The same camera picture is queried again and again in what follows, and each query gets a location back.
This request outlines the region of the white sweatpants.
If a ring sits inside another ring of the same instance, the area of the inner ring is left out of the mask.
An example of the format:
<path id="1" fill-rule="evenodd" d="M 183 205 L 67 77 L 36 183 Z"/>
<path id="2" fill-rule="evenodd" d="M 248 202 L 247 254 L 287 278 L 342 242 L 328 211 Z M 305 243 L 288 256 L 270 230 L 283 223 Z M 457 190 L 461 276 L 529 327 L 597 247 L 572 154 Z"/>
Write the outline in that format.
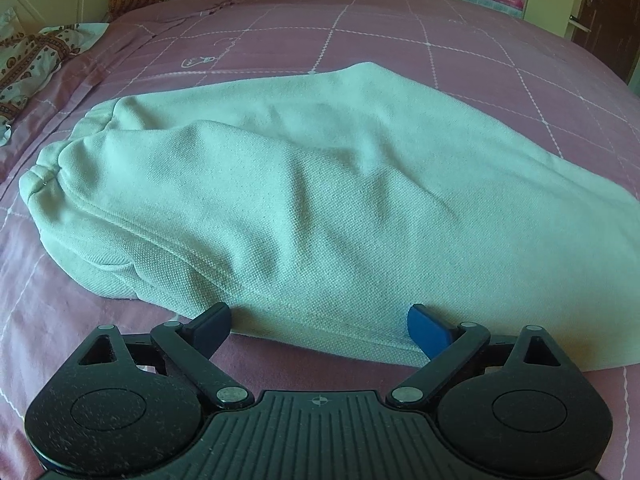
<path id="1" fill-rule="evenodd" d="M 639 203 L 373 63 L 103 102 L 18 188 L 96 295 L 358 360 L 421 366 L 429 304 L 544 327 L 583 370 L 639 359 Z"/>

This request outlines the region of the heart patterned white pillow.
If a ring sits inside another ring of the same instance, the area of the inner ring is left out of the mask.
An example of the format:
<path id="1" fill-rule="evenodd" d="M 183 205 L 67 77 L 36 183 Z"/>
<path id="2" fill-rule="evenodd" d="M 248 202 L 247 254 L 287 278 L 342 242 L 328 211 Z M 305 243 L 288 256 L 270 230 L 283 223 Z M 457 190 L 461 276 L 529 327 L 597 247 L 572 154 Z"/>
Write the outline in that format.
<path id="1" fill-rule="evenodd" d="M 45 27 L 29 34 L 13 6 L 1 13 L 1 145 L 9 143 L 12 125 L 62 65 L 92 48 L 107 23 Z"/>

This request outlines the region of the pink checked bed sheet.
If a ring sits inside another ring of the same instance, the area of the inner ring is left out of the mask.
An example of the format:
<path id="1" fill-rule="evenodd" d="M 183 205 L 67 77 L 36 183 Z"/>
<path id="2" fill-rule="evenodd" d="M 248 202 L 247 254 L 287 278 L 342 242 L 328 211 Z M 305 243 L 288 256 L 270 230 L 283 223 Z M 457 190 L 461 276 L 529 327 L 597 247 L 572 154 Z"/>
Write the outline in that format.
<path id="1" fill-rule="evenodd" d="M 38 152 L 116 96 L 360 62 L 442 90 L 638 192 L 637 97 L 576 44 L 506 15 L 458 0 L 191 0 L 128 14 L 29 101 L 1 150 L 3 478 L 40 475 L 26 408 L 88 333 L 145 333 L 172 319 L 90 294 L 46 254 L 17 187 Z"/>

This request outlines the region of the brown wooden door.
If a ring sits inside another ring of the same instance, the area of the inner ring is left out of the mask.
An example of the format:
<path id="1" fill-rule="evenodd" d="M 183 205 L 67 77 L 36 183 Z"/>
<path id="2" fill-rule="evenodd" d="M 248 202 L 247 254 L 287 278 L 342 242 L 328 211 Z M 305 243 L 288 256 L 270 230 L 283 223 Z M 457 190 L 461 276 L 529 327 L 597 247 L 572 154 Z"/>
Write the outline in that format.
<path id="1" fill-rule="evenodd" d="M 639 0 L 578 0 L 572 41 L 625 83 L 639 57 Z"/>

